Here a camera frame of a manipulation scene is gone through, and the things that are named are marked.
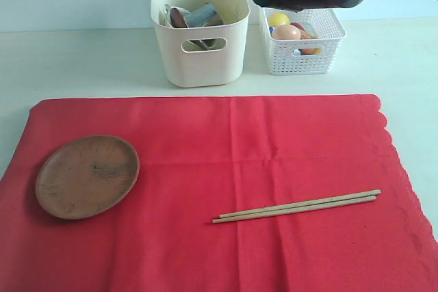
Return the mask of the stainless steel cup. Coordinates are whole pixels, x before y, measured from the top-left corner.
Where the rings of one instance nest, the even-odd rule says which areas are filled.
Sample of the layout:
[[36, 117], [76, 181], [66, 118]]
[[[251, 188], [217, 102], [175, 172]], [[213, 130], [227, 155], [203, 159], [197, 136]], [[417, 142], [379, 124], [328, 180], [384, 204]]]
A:
[[189, 28], [223, 25], [222, 18], [211, 3], [206, 3], [183, 17]]

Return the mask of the brown wooden spoon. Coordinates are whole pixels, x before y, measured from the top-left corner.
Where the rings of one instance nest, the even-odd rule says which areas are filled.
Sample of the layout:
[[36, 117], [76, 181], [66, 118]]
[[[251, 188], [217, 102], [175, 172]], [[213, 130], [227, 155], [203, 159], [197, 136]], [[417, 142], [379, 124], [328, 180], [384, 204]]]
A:
[[170, 9], [170, 22], [171, 25], [177, 29], [186, 29], [188, 27], [184, 15], [175, 7]]

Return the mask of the yellow lemon with sticker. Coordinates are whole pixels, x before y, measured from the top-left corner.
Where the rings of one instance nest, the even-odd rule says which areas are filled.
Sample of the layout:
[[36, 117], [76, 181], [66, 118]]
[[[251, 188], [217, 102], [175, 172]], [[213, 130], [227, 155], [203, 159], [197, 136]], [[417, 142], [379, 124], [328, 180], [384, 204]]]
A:
[[290, 19], [289, 17], [282, 12], [275, 12], [268, 17], [268, 26], [272, 28], [276, 28], [280, 25], [289, 25]]

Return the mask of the silver table knife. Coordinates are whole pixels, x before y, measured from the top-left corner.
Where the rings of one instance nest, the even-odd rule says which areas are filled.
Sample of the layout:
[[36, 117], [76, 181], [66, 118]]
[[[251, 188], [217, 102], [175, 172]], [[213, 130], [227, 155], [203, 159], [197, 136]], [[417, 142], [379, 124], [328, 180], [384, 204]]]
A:
[[195, 44], [202, 50], [210, 50], [215, 44], [215, 39], [206, 39], [206, 40], [191, 40], [191, 43]]

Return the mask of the brown egg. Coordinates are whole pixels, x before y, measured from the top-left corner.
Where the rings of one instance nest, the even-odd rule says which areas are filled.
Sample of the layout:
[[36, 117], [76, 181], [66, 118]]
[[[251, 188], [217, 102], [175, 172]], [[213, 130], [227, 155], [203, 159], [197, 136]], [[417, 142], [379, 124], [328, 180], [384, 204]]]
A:
[[275, 40], [300, 40], [301, 30], [293, 25], [279, 25], [272, 30], [271, 36]]

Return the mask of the orange fried chicken piece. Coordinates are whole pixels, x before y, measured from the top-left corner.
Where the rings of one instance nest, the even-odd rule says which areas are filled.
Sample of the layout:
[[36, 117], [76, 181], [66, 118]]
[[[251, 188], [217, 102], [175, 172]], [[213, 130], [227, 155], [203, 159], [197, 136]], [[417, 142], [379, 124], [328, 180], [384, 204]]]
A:
[[300, 39], [301, 40], [310, 40], [310, 39], [318, 39], [318, 37], [315, 35], [312, 35], [308, 31], [301, 30], [300, 31]]

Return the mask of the brown wooden plate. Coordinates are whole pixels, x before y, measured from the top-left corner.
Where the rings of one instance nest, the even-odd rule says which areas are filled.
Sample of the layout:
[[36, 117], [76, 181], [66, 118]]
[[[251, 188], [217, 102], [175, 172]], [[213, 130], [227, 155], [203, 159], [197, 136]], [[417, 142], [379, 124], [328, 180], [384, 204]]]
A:
[[35, 182], [39, 205], [63, 220], [93, 217], [118, 204], [135, 185], [135, 148], [113, 135], [89, 135], [56, 150]]

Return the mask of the white ceramic bowl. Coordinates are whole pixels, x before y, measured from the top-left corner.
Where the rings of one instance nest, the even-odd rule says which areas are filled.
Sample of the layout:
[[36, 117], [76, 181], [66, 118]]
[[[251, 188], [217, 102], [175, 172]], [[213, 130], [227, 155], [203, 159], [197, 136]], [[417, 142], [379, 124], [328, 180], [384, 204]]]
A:
[[170, 17], [171, 9], [172, 7], [168, 4], [165, 4], [162, 8], [159, 9], [160, 24], [169, 28], [173, 28], [171, 17]]

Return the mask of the red toy sausage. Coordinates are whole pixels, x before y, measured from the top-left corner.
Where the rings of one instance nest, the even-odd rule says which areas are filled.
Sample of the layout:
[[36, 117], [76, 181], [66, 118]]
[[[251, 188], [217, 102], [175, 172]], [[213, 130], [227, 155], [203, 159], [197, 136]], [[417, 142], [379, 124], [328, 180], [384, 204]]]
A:
[[292, 22], [291, 25], [295, 26], [296, 28], [298, 28], [301, 31], [306, 31], [306, 29], [300, 23]]

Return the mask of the yellow toy cheese wedge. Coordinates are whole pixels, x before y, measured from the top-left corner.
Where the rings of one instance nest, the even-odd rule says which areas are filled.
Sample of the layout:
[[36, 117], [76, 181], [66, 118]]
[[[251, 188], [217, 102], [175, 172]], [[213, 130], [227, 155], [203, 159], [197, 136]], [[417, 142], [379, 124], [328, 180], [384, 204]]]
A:
[[321, 53], [321, 49], [319, 48], [307, 48], [307, 49], [301, 49], [300, 53], [301, 55], [317, 55]]

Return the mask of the cream plastic bin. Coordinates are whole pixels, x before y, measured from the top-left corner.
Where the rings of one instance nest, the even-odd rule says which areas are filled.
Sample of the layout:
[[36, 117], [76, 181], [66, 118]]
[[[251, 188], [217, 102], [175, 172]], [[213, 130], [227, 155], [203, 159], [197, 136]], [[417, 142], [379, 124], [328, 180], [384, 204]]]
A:
[[[186, 29], [160, 24], [159, 9], [165, 4], [193, 10], [206, 3], [216, 8], [223, 25]], [[167, 79], [183, 88], [224, 85], [243, 71], [250, 8], [247, 0], [151, 0], [151, 18]], [[210, 50], [191, 40], [215, 39]]]

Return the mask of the white perforated plastic basket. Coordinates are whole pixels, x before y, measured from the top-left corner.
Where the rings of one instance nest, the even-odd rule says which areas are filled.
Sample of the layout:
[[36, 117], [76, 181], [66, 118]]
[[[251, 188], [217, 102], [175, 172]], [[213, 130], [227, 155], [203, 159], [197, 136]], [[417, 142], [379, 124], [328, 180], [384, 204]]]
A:
[[[270, 8], [259, 9], [259, 30], [263, 50], [272, 75], [312, 75], [327, 73], [333, 66], [346, 31], [331, 9], [312, 9], [288, 12], [290, 22], [300, 23], [306, 31], [318, 37], [310, 40], [275, 40], [268, 26], [269, 15], [278, 12]], [[301, 49], [319, 48], [317, 55], [301, 55]]]

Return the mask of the red tablecloth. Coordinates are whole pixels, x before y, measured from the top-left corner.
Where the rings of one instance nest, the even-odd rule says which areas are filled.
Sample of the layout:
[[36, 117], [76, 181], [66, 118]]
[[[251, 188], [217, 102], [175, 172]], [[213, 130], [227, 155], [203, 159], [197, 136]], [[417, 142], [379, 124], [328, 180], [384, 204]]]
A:
[[[436, 291], [437, 242], [381, 102], [346, 96], [71, 98], [33, 107], [1, 179], [2, 291]], [[140, 174], [88, 220], [34, 184], [78, 137]]]

